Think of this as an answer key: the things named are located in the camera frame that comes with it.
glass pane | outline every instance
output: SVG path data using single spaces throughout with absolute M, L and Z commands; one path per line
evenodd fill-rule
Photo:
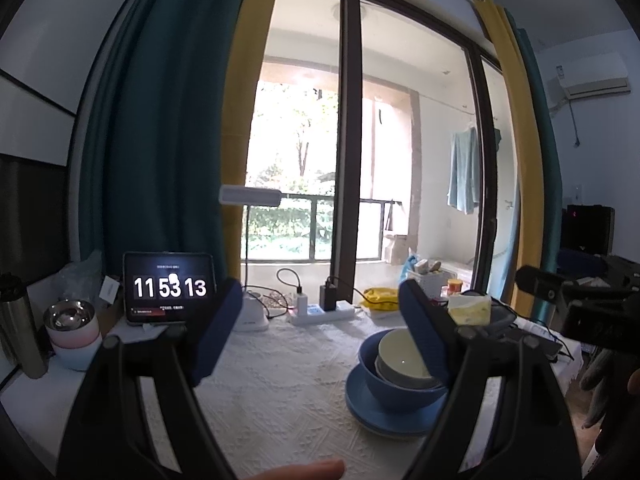
M 356 264 L 356 283 L 397 286 L 412 250 L 441 260 L 468 288 L 482 187 L 466 54 L 397 12 L 366 1 L 361 9 L 360 198 L 386 205 L 382 230 L 380 209 L 360 208 L 358 258 L 380 261 Z
M 279 208 L 251 209 L 249 281 L 290 292 L 275 277 L 289 262 L 312 303 L 332 254 L 339 9 L 340 0 L 276 0 L 246 169 L 247 186 L 279 189 L 287 197 Z
M 494 125 L 497 143 L 498 165 L 498 200 L 497 200 L 497 231 L 494 243 L 494 257 L 491 264 L 488 292 L 495 298 L 500 298 L 504 287 L 505 272 L 508 268 L 510 249 L 512 247 L 514 204 L 516 186 L 518 185 L 517 160 L 515 156 L 515 141 L 513 139 L 513 125 L 511 124 L 511 110 L 507 87 L 502 74 L 487 62 L 482 62 L 486 75 L 491 108 L 494 114 Z

white tablecloth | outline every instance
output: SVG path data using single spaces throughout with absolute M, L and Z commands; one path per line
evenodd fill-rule
M 344 402 L 344 381 L 370 334 L 402 324 L 401 317 L 294 327 L 283 318 L 266 332 L 232 333 L 214 374 L 196 389 L 202 412 L 236 474 L 242 478 L 289 463 L 334 456 L 346 460 L 347 479 L 401 478 L 422 443 L 375 436 L 361 427 Z M 580 345 L 565 340 L 575 361 L 553 364 L 563 392 L 582 365 Z M 54 468 L 60 441 L 83 374 L 54 357 L 38 380 L 25 375 L 2 393 L 9 416 L 36 455 Z M 499 380 L 487 383 L 466 464 L 477 463 L 490 431 Z M 151 380 L 143 381 L 149 425 L 164 465 L 175 459 Z

stack of bowls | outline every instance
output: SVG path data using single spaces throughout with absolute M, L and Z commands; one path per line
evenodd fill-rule
M 93 306 L 86 301 L 59 301 L 45 311 L 44 325 L 62 364 L 72 370 L 87 370 L 102 342 Z
M 447 391 L 428 374 L 407 329 L 369 336 L 360 346 L 358 358 L 369 391 L 390 412 L 420 410 Z

tablet screen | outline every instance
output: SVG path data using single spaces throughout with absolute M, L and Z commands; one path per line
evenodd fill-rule
M 215 293 L 212 258 L 199 253 L 125 253 L 124 300 L 133 323 L 185 321 Z

white basket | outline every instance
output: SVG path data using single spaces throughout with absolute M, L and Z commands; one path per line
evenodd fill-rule
M 456 275 L 448 270 L 438 270 L 436 272 L 428 272 L 427 274 L 418 274 L 412 270 L 408 270 L 406 277 L 408 280 L 415 280 L 420 288 L 432 300 L 440 300 L 442 296 L 442 287 L 447 285 L 447 280 L 455 278 Z

